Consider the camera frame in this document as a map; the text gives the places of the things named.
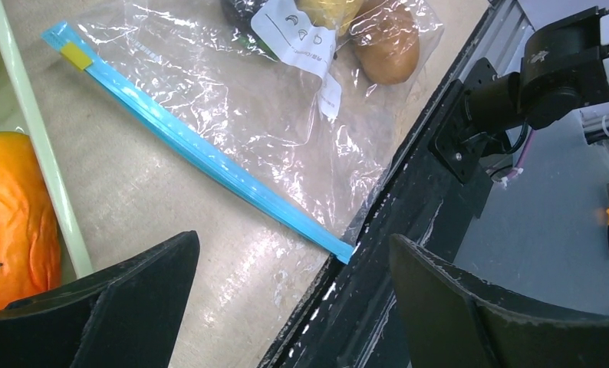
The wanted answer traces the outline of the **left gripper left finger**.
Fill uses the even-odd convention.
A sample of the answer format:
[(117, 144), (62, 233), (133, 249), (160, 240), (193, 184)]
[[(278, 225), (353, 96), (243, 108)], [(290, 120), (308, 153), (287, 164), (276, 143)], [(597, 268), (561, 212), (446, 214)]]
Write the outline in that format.
[(0, 310), (0, 367), (166, 367), (199, 259), (181, 232)]

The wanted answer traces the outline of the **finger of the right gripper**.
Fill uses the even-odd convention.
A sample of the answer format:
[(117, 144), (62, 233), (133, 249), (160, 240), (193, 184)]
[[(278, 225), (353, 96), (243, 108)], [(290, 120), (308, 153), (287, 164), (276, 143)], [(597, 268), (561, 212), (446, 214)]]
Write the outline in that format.
[(233, 40), (238, 41), (249, 51), (260, 54), (272, 61), (278, 57), (265, 42), (252, 30), (251, 20), (267, 0), (221, 0), (225, 20), (234, 28)]

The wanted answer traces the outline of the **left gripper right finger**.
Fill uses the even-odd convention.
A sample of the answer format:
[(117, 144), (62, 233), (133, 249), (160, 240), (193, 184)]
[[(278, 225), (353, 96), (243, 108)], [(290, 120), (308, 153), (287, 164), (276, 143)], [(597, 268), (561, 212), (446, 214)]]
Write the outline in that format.
[(415, 367), (609, 367), (609, 316), (492, 284), (403, 235), (390, 273)]

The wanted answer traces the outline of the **clear zip bag blue seal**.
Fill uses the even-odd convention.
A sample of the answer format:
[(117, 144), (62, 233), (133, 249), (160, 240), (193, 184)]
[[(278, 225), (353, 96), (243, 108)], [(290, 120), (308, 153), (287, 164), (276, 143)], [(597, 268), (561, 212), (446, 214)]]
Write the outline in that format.
[(367, 93), (348, 41), (321, 77), (233, 40), (220, 1), (108, 1), (42, 33), (181, 156), (254, 207), (348, 263), (399, 145), (412, 80)]

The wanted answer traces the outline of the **red yellow fake peach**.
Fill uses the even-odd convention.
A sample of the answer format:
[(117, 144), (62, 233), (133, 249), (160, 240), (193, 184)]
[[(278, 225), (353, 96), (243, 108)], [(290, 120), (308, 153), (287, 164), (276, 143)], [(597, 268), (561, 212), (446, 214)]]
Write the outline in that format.
[(61, 285), (58, 220), (30, 138), (0, 132), (0, 310)]

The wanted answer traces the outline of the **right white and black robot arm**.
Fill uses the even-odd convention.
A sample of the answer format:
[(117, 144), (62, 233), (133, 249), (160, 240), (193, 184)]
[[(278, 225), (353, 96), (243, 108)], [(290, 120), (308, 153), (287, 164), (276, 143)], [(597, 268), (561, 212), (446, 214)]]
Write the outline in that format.
[[(224, 1), (227, 21), (250, 48), (322, 79), (322, 113), (335, 118), (341, 88), (330, 73), (337, 43), (348, 41), (368, 83), (367, 93), (411, 81), (441, 26), (422, 1)], [(521, 68), (495, 76), (479, 60), (464, 81), (453, 81), (433, 116), (435, 157), (460, 181), (481, 158), (510, 154), (502, 140), (520, 128), (526, 140), (567, 113), (609, 102), (609, 8), (592, 7), (538, 29)]]

